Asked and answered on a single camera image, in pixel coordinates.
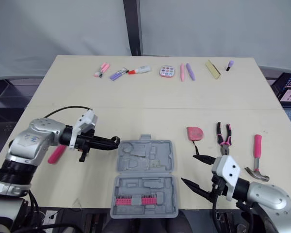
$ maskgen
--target beige nail file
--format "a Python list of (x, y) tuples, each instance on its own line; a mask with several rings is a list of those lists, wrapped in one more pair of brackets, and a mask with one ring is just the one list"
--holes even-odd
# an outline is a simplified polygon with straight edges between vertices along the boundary
[(221, 73), (214, 66), (214, 64), (211, 63), (210, 60), (208, 60), (205, 65), (207, 66), (208, 70), (210, 71), (214, 78), (218, 79), (220, 77)]

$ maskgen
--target pliers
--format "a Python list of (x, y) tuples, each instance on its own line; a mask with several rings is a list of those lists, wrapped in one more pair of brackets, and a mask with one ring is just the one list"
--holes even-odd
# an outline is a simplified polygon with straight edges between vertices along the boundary
[(231, 137), (232, 137), (232, 130), (230, 124), (226, 125), (227, 129), (227, 138), (226, 141), (223, 140), (222, 134), (221, 134), (221, 122), (217, 123), (217, 135), (218, 135), (218, 143), (221, 146), (221, 154), (222, 155), (228, 155), (229, 154), (229, 146), (232, 145)]

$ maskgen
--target electrical outlet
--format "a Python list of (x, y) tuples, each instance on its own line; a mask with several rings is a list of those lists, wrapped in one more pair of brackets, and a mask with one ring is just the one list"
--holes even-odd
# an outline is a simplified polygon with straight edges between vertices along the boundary
[[(54, 224), (56, 221), (58, 211), (57, 210), (47, 210), (45, 213), (45, 218), (43, 221), (43, 225), (49, 225), (49, 224)], [(53, 228), (45, 229), (44, 230), (46, 233), (52, 233)]]

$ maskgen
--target pink screwdriver handle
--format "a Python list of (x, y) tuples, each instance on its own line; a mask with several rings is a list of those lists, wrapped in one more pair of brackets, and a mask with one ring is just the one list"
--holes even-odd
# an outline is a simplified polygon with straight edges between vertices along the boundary
[(48, 163), (49, 164), (55, 164), (55, 163), (57, 163), (57, 161), (60, 159), (60, 157), (64, 153), (66, 147), (67, 146), (65, 146), (65, 145), (59, 145), (56, 148), (56, 150), (54, 151), (54, 153), (49, 157)]
[(254, 135), (254, 157), (258, 159), (261, 157), (261, 140), (261, 135)]

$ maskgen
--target gray tool case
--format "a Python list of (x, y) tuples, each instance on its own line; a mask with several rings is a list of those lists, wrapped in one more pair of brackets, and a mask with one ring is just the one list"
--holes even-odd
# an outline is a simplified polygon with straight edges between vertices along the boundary
[[(118, 148), (117, 170), (111, 203), (112, 218), (170, 218), (178, 215), (172, 142), (151, 140), (122, 141)], [(155, 197), (156, 204), (142, 204)], [(116, 205), (117, 198), (131, 199), (130, 205)]]

